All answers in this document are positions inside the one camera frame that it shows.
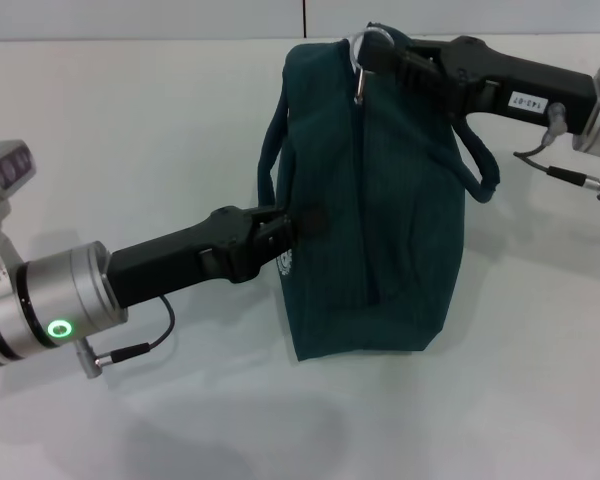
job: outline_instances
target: white table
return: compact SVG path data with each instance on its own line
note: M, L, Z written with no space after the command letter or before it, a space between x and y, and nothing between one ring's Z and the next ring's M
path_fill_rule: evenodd
M595 73L600 36L485 37ZM26 258L111 250L254 205L292 41L0 44L0 139L39 172L6 232ZM71 347L0 369L0 480L600 480L600 203L510 155L542 129L480 116L502 185L468 200L447 325L412 355L295 360L277 273L171 295L177 335L84 378ZM560 139L542 160L600 175ZM159 301L93 338L156 337Z

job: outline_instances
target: bag logo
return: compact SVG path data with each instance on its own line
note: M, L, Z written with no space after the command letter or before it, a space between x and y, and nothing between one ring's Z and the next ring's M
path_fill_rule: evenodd
M278 271L280 275L286 277L291 273L291 266L293 265L293 253L291 250L287 250L278 258L276 258L276 264L278 265Z

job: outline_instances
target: teal bag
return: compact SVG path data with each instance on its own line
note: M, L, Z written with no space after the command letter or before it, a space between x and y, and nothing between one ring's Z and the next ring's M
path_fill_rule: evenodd
M348 41L291 50L258 166L260 205L286 208L299 228L278 258L299 360L423 350L442 329L460 268L465 190L486 202L499 183L466 121L451 122L390 77L368 76L362 106L354 93Z

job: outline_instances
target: green indicator light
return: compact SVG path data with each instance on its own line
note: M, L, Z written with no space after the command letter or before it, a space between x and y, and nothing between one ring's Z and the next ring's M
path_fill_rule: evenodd
M54 338L64 338L71 335L73 327L66 320L54 320L47 327L47 333Z

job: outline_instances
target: metal ring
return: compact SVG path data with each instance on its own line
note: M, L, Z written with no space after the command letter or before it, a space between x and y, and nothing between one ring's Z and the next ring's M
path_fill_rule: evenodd
M353 37L351 37L351 44L349 46L349 59L351 60L351 65L353 65L353 67L356 69L356 71L364 70L364 68L362 68L362 65L360 65L358 63L358 59L356 58L356 43L358 42L358 39L360 39L361 37L364 37L365 34L371 33L371 32L379 33L384 38L389 40L389 43L391 44L392 47L396 46L396 42L393 40L393 37L384 28L367 27L364 30L359 31Z

